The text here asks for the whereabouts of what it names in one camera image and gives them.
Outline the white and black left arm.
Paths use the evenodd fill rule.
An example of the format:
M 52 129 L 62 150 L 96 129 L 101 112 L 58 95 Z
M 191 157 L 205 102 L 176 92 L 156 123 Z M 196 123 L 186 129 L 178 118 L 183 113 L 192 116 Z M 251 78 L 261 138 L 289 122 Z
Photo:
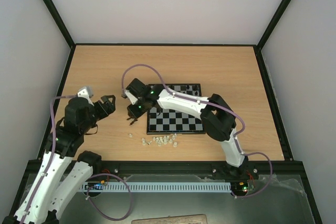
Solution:
M 26 198 L 13 216 L 3 223 L 59 223 L 67 205 L 79 187 L 101 168 L 101 156 L 84 151 L 65 179 L 64 172 L 72 162 L 84 136 L 98 121 L 115 111 L 114 95 L 92 102 L 89 95 L 68 97 L 64 116 L 53 122 L 38 174 Z

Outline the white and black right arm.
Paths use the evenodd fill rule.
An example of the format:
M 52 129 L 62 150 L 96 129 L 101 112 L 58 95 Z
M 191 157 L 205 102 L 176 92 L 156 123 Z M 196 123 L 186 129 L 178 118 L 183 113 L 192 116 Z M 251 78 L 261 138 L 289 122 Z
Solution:
M 152 108 L 180 111 L 199 120 L 205 133 L 218 141 L 225 154 L 224 172 L 239 178 L 247 172 L 248 157 L 238 141 L 238 135 L 245 130 L 245 123 L 231 110 L 218 94 L 211 97 L 190 95 L 175 91 L 165 83 L 153 86 L 135 78 L 122 86 L 122 97 L 129 99 L 128 116 L 137 120 Z

